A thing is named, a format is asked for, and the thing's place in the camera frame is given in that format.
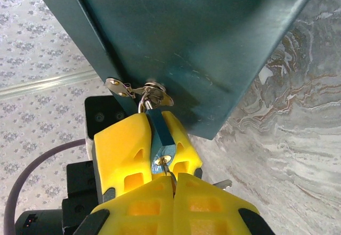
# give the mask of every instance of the black cable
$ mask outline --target black cable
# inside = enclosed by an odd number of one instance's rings
[[[17,207],[17,201],[19,197],[20,190],[25,183],[28,176],[32,171],[38,167],[42,162],[47,160],[49,157],[67,149],[85,145],[85,139],[79,139],[73,142],[65,143],[57,146],[46,153],[40,155],[34,161],[32,161],[24,171],[19,175],[18,179],[14,183],[9,198],[7,199],[4,215],[4,235],[15,235],[15,209]]]

